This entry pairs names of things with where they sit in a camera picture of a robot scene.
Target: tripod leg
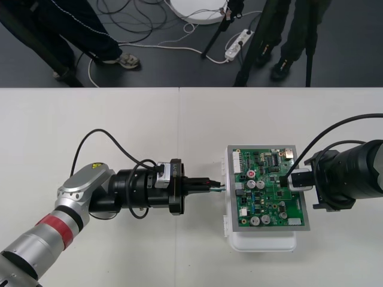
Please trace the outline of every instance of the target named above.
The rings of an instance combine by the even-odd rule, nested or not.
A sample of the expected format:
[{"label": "tripod leg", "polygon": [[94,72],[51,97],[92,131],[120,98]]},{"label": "tripod leg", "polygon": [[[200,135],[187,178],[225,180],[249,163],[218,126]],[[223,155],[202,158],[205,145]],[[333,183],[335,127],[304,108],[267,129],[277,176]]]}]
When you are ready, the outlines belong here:
[{"label": "tripod leg", "polygon": [[218,36],[221,34],[222,31],[226,31],[229,27],[230,22],[226,20],[226,16],[223,17],[223,20],[218,27],[217,31],[215,32],[214,36],[211,38],[209,44],[206,46],[205,51],[201,54],[201,58],[206,58],[206,54],[209,52],[210,48],[214,45],[215,41],[217,40]]},{"label": "tripod leg", "polygon": [[266,35],[267,29],[270,25],[277,5],[278,0],[266,1],[265,6],[263,7],[261,18],[259,19],[257,29],[250,42],[250,46],[244,60],[244,64],[242,65],[242,68],[238,72],[237,77],[235,79],[234,87],[245,87],[247,80],[249,79],[250,69],[256,60],[261,43]]},{"label": "tripod leg", "polygon": [[311,87],[312,61],[314,59],[315,48],[317,46],[318,41],[318,12],[318,3],[316,1],[312,1],[310,3],[309,25],[306,39],[306,88]]}]

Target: white round base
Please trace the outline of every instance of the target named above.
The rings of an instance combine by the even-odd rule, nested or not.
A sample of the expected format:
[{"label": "white round base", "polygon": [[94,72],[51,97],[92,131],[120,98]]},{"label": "white round base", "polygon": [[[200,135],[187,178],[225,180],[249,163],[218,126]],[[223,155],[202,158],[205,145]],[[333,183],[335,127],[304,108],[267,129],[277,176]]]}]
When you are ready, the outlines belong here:
[{"label": "white round base", "polygon": [[171,0],[173,12],[186,22],[198,25],[208,25],[222,21],[222,15],[219,12],[204,11],[196,13],[199,10],[217,10],[226,6],[226,0]]}]

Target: microchip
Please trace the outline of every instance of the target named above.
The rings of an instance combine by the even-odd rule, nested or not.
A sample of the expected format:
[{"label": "microchip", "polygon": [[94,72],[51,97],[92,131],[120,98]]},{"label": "microchip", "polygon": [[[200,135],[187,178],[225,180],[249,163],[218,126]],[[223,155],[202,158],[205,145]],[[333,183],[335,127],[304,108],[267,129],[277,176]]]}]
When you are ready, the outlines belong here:
[{"label": "microchip", "polygon": [[235,190],[235,195],[236,196],[244,196],[245,192],[244,192],[244,190]]}]

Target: black pants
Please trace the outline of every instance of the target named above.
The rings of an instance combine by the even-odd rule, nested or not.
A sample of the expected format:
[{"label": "black pants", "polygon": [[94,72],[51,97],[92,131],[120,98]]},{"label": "black pants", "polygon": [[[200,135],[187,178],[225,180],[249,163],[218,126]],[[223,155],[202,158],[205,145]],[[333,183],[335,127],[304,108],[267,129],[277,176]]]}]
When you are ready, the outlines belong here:
[{"label": "black pants", "polygon": [[[330,6],[331,0],[319,0],[318,24],[322,22],[322,18],[327,8]],[[272,23],[269,26],[265,37],[265,43],[271,46],[277,46],[282,41],[282,32],[285,28],[286,18],[290,9],[291,0],[279,0]],[[309,0],[296,0],[294,19],[291,23],[288,38],[281,47],[281,57],[290,61],[299,59],[306,45],[306,37],[309,22]]]},{"label": "black pants", "polygon": [[[37,0],[38,9],[34,13],[15,0],[2,1],[65,66],[74,65],[74,54],[62,37],[73,44],[80,45],[83,50],[95,54],[100,60],[114,60],[122,53],[115,40],[85,28],[71,16],[58,9],[51,0]],[[59,7],[71,13],[85,25],[107,33],[87,0],[54,1]]]}]

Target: power strip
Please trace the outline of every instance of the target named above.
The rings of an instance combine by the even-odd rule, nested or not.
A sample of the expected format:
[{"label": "power strip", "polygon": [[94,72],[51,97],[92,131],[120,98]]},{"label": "power strip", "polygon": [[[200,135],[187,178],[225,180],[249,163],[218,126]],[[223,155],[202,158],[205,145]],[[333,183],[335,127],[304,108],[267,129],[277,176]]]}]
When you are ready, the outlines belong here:
[{"label": "power strip", "polygon": [[230,48],[226,51],[225,58],[229,61],[233,61],[241,50],[241,46],[238,43],[242,41],[242,46],[244,46],[246,42],[251,38],[253,33],[253,31],[250,31],[248,34],[248,29],[243,30],[242,33],[234,41],[234,43],[230,46]]}]

